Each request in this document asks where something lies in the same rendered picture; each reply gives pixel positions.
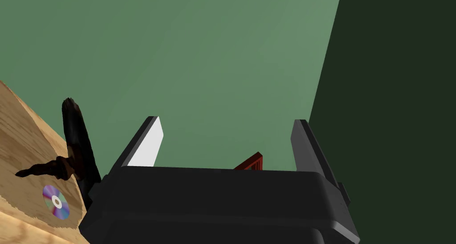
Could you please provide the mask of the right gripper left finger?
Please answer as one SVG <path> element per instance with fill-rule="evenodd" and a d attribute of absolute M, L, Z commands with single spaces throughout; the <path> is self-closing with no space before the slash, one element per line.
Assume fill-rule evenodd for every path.
<path fill-rule="evenodd" d="M 152 167 L 155 164 L 163 130 L 158 116 L 149 116 L 141 124 L 127 147 L 115 161 L 109 174 L 113 174 L 121 167 Z"/>

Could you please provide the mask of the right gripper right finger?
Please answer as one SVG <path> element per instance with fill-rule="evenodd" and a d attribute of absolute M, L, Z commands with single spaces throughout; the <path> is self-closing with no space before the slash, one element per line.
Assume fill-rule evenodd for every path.
<path fill-rule="evenodd" d="M 338 188 L 334 173 L 306 120 L 294 121 L 290 140 L 297 171 L 317 172 Z"/>

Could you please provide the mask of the red slatted crate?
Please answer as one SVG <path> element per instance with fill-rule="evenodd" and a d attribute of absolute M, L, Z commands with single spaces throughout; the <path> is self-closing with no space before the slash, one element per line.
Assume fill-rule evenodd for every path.
<path fill-rule="evenodd" d="M 254 155 L 246 159 L 240 165 L 234 168 L 235 170 L 263 170 L 263 155 L 260 152 L 256 152 Z"/>

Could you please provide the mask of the dark brown wooden sculpture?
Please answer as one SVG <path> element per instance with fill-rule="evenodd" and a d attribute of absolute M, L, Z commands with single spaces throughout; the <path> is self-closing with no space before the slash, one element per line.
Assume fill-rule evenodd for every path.
<path fill-rule="evenodd" d="M 35 164 L 28 169 L 20 170 L 15 175 L 51 175 L 56 179 L 67 181 L 73 175 L 76 179 L 82 201 L 88 210 L 92 204 L 89 195 L 101 177 L 95 162 L 88 132 L 78 104 L 72 98 L 62 103 L 62 119 L 68 157 L 57 156 L 47 163 Z"/>

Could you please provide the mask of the shiny compact disc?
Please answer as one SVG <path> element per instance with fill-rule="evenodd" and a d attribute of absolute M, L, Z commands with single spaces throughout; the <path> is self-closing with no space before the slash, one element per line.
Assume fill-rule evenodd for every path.
<path fill-rule="evenodd" d="M 52 214 L 65 220 L 69 217 L 69 205 L 64 195 L 54 186 L 46 185 L 42 191 L 43 200 Z"/>

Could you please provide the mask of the light wooden table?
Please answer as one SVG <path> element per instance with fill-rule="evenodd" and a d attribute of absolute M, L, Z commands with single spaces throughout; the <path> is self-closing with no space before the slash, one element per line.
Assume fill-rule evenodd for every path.
<path fill-rule="evenodd" d="M 86 208 L 74 177 L 16 176 L 59 155 L 67 155 L 63 138 L 0 81 L 0 244 L 89 244 L 78 229 Z M 47 185 L 67 200 L 67 219 L 46 206 Z"/>

